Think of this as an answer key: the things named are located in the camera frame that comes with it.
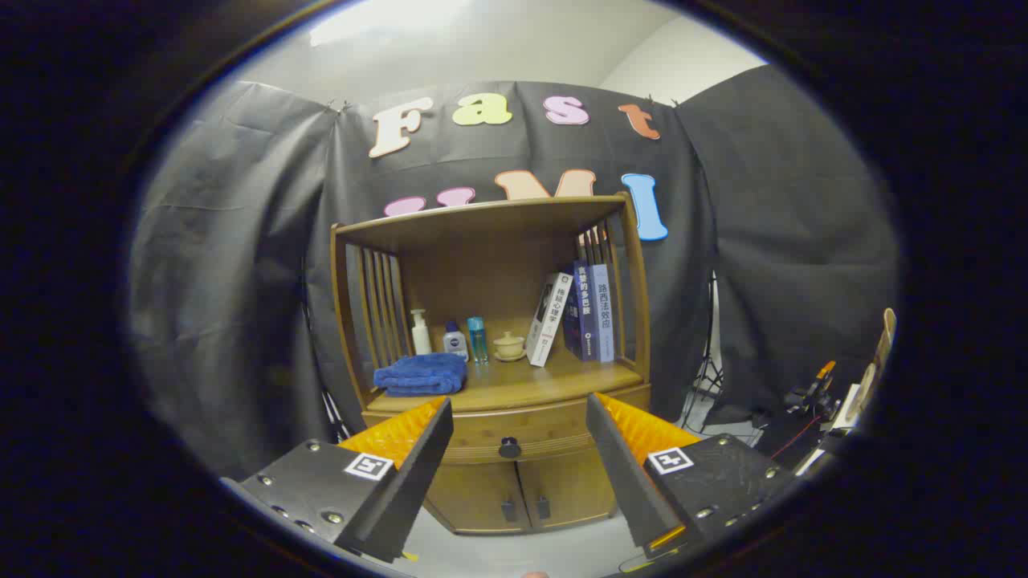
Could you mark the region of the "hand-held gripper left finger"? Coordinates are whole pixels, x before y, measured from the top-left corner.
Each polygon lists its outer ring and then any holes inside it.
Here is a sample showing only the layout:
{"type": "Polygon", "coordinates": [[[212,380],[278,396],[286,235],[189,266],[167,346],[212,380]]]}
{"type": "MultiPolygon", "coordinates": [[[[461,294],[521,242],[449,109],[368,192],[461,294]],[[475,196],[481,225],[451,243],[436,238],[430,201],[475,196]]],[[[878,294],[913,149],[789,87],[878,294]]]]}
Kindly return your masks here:
{"type": "Polygon", "coordinates": [[[326,547],[401,557],[453,433],[451,399],[425,403],[332,444],[308,439],[222,486],[273,523],[326,547]]]}

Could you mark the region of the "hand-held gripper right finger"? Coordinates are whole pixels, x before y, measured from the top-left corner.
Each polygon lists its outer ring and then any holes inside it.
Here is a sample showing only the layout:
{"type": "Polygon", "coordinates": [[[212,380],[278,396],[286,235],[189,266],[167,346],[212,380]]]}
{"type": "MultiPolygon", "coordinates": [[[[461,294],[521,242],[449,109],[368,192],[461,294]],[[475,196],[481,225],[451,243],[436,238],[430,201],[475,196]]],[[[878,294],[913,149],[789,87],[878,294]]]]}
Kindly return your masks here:
{"type": "Polygon", "coordinates": [[[711,552],[799,482],[734,436],[698,438],[602,393],[588,397],[586,424],[629,534],[649,559],[711,552]]]}

